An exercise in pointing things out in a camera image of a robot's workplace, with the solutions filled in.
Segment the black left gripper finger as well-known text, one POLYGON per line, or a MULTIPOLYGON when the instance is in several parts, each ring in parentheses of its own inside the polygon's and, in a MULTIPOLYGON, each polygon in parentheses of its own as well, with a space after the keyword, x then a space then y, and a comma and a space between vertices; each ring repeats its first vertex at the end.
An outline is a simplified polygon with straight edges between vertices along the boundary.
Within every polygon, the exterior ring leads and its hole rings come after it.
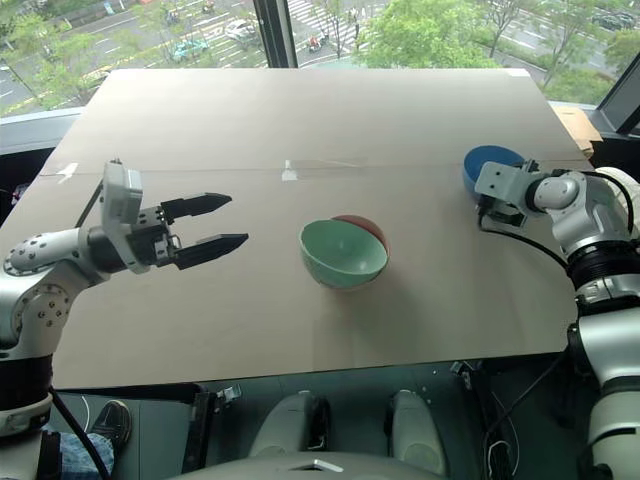
POLYGON ((160 203, 166 221, 175 221, 186 216, 211 213, 230 203, 232 197, 219 193, 202 193, 191 197, 177 198, 160 203))
POLYGON ((233 252, 248 239, 247 233, 219 234, 201 239, 191 246, 177 249, 172 256, 172 263, 179 270, 208 263, 233 252))

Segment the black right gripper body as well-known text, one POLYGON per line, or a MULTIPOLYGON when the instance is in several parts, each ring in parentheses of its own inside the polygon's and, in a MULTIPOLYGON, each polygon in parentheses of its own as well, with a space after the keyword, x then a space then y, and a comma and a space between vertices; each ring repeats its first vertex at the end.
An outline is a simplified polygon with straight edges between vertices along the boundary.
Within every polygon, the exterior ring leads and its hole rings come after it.
POLYGON ((489 218, 494 223, 521 228, 526 221, 526 216, 510 203, 493 197, 480 197, 477 202, 478 219, 480 229, 484 228, 483 221, 489 218))

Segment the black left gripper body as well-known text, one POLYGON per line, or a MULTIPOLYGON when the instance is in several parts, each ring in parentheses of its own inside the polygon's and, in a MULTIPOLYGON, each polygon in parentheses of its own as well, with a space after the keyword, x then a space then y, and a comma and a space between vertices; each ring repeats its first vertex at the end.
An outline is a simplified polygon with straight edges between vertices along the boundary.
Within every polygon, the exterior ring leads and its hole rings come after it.
POLYGON ((179 213, 176 202, 161 202, 154 207, 142 209, 131 226, 127 241, 135 258, 143 266, 163 267, 175 261, 181 248, 180 239, 171 232, 170 226, 179 213))

